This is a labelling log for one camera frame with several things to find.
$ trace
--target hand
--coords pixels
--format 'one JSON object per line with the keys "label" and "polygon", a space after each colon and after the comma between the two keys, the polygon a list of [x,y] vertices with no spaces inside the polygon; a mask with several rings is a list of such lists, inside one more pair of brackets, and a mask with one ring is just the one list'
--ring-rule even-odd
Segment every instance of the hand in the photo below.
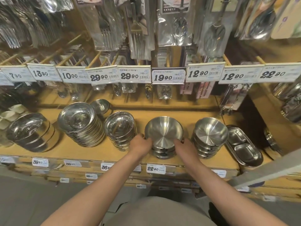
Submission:
{"label": "hand", "polygon": [[147,140],[143,138],[143,134],[137,134],[130,143],[129,153],[133,153],[134,155],[138,156],[142,159],[144,156],[148,154],[151,147],[153,145],[153,141],[151,138]]}
{"label": "hand", "polygon": [[197,149],[189,139],[185,139],[184,143],[178,139],[174,139],[173,142],[177,155],[182,159],[187,172],[193,176],[196,166],[201,164]]}

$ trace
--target floor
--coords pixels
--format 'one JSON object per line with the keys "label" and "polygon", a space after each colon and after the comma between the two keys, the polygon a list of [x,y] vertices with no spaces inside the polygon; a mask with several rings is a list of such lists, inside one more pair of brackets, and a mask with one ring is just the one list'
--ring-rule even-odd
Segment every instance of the floor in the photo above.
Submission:
{"label": "floor", "polygon": [[[37,226],[77,192],[86,187],[80,183],[45,185],[16,178],[0,176],[0,226]],[[148,194],[148,189],[123,187],[111,204],[103,223],[114,216],[121,203],[134,202]],[[208,199],[196,200],[192,194],[182,194],[182,202],[208,211]],[[256,203],[279,217],[289,226],[300,225],[301,203]]]}

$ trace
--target human arm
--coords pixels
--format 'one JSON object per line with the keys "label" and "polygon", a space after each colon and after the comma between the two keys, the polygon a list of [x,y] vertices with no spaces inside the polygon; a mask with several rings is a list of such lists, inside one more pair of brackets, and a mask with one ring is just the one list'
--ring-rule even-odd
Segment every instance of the human arm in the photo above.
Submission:
{"label": "human arm", "polygon": [[230,225],[286,225],[273,214],[241,195],[201,163],[196,148],[188,139],[185,139],[184,143],[179,140],[174,142],[176,153],[182,159],[188,173],[198,182],[201,189]]}
{"label": "human arm", "polygon": [[91,185],[63,204],[42,226],[99,225],[129,175],[147,155],[152,140],[141,134],[133,138],[129,152]]}

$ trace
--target forearm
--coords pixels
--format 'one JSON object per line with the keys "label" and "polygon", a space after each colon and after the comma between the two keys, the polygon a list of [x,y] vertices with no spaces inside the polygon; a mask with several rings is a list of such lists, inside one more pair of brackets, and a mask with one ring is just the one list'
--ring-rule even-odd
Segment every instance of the forearm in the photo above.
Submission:
{"label": "forearm", "polygon": [[192,176],[231,225],[286,225],[268,211],[241,195],[202,163]]}
{"label": "forearm", "polygon": [[139,161],[139,157],[128,153],[99,179],[62,205],[42,225],[99,225]]}

